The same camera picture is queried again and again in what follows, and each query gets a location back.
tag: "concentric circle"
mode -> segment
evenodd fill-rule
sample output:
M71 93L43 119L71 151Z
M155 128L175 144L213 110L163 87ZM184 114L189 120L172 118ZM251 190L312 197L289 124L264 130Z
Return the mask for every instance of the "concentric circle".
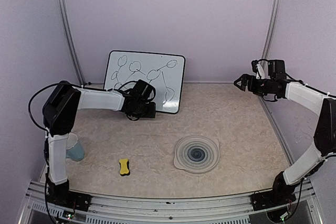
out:
M175 148L174 165L190 173L206 173L219 161L219 143L203 136L182 138Z

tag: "whiteboard frame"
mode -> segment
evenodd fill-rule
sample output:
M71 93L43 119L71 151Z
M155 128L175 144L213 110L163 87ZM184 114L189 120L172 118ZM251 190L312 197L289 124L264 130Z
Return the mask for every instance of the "whiteboard frame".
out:
M166 55L166 56L178 56L178 57L182 57L183 60L184 60L184 64L183 64L183 70L182 70L182 79L181 79L181 90L180 90L180 98L178 100L178 109L176 112L168 112L168 111L157 111L157 113L166 113L166 114L177 114L179 111L180 111L180 105L181 105L181 97L182 97L182 89L183 89L183 81L184 81L184 71L185 71L185 63L186 63L186 58L183 56L183 55L173 55L173 54L163 54L163 53L160 53L160 52L142 52L142 51L124 51L124 50L112 50L110 53L109 53L109 59L107 61L107 66L106 66L106 71L105 71L105 77L104 77L104 86L103 88L105 89L105 83L106 83L106 77L107 77L107 71L108 71L108 68L109 68L109 64L110 64L110 58L111 58L111 54L113 52L136 52L136 53L139 53L139 54L150 54L150 55Z

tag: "yellow sponge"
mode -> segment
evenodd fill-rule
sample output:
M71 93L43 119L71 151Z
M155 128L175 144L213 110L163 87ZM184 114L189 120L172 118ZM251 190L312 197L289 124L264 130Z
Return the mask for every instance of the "yellow sponge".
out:
M120 159L119 163L120 163L120 175L121 176L130 175L131 174L130 168L129 168L130 162L128 161L128 159L127 158Z

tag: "light blue mug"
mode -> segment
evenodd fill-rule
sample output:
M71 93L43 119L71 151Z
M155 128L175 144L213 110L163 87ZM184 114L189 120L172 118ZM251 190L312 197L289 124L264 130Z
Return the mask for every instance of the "light blue mug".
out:
M83 146L78 142L76 134L69 133L67 141L67 158L71 158L73 161L81 161L85 156Z

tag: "marbled surface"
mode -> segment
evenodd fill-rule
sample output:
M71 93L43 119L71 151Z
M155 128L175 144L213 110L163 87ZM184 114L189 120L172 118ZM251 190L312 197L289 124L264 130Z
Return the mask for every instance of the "marbled surface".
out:
M70 188L106 195L188 198L244 193L272 186L288 167L257 97L231 84L185 84L178 114L128 120L121 112L78 111L75 127L86 156L67 160ZM216 138L220 160L206 174L173 165L174 148L189 135ZM130 160L120 176L119 159Z

